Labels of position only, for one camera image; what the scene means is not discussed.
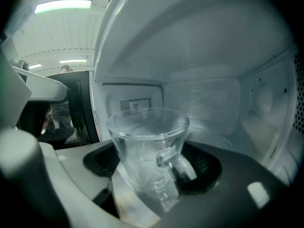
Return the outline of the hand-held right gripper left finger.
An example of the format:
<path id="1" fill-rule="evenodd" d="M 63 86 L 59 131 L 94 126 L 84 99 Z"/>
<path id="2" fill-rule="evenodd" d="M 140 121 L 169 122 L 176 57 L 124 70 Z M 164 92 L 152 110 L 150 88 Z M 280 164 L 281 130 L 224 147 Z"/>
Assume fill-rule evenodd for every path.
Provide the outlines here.
<path id="1" fill-rule="evenodd" d="M 83 164 L 83 158 L 110 141 L 84 145 L 80 147 L 56 150 L 55 153 L 72 181 L 73 185 L 66 193 L 71 199 L 68 215 L 73 228 L 125 228 L 126 224 L 109 214 L 93 199 L 106 188 L 107 178 L 98 177 Z"/>

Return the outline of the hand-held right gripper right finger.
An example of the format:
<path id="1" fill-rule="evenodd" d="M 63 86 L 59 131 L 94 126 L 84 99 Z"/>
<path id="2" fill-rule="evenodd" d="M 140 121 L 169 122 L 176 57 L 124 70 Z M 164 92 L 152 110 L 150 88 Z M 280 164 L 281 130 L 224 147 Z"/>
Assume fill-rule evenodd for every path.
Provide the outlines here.
<path id="1" fill-rule="evenodd" d="M 197 177 L 177 182 L 179 202 L 161 218 L 161 228 L 239 228 L 252 223 L 286 190 L 246 155 L 190 141 L 181 153 Z"/>

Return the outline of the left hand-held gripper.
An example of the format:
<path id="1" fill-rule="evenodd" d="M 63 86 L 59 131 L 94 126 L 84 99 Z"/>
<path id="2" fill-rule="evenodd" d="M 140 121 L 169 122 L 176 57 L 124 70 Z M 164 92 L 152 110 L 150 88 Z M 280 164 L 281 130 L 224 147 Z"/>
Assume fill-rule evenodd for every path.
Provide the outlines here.
<path id="1" fill-rule="evenodd" d="M 61 102 L 68 88 L 61 82 L 28 71 L 12 38 L 0 41 L 0 128 L 15 127 L 28 102 Z"/>

